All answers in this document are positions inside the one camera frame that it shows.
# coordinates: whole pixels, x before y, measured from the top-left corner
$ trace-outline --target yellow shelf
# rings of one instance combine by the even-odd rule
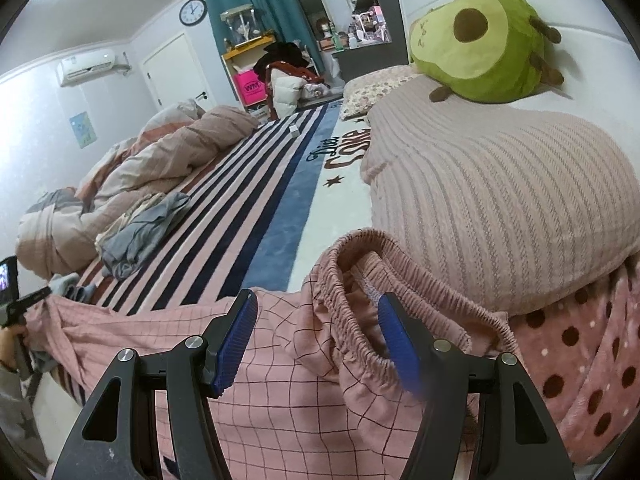
[[[239,46],[233,50],[222,55],[222,59],[229,60],[235,56],[239,56],[240,54],[244,54],[245,52],[251,50],[252,48],[256,48],[257,46],[263,46],[270,43],[273,43],[275,38],[273,36],[263,36],[261,38],[256,38],[255,40],[251,40],[249,43],[245,43],[242,46]]]

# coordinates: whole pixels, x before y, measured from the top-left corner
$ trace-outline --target curtain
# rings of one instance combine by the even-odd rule
[[[309,23],[298,0],[205,0],[209,9],[209,20],[216,38],[220,54],[226,52],[225,38],[228,28],[220,20],[220,14],[233,7],[252,4],[257,10],[262,26],[273,29],[279,41],[300,40],[300,46],[306,48],[313,57],[318,71],[324,72],[324,64],[318,50],[316,38],[311,33]]]

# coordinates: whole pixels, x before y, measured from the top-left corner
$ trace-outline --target blue poster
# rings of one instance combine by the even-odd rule
[[[78,146],[80,146],[81,149],[98,140],[87,112],[82,112],[81,114],[71,117],[69,122],[78,141]]]

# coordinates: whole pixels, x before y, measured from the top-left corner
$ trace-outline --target metal screw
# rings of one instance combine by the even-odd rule
[[[448,352],[451,350],[451,343],[446,339],[436,339],[436,341],[433,342],[433,347],[438,352]]]
[[[124,350],[120,350],[118,352],[118,361],[126,363],[127,361],[131,361],[133,359],[134,351],[131,348],[125,348]]]
[[[514,366],[518,362],[518,358],[510,352],[502,354],[502,362],[507,366]]]
[[[204,340],[199,335],[192,335],[184,344],[187,345],[187,348],[198,348],[202,346],[203,342]]]

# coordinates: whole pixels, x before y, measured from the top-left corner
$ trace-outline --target brown plush limb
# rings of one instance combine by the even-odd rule
[[[444,101],[451,94],[453,94],[453,90],[451,88],[448,86],[439,86],[429,94],[429,99],[432,103],[439,103]]]
[[[562,73],[559,70],[550,67],[548,63],[535,52],[532,52],[531,56],[529,56],[529,63],[531,63],[533,68],[540,71],[540,82],[542,84],[560,86],[564,83],[564,76],[562,76]]]
[[[560,43],[560,41],[562,41],[562,34],[560,34],[560,31],[554,27],[549,27],[540,18],[531,16],[529,18],[529,23],[531,24],[531,27],[535,28],[540,34],[542,34],[545,38],[547,38],[551,43],[558,44]]]

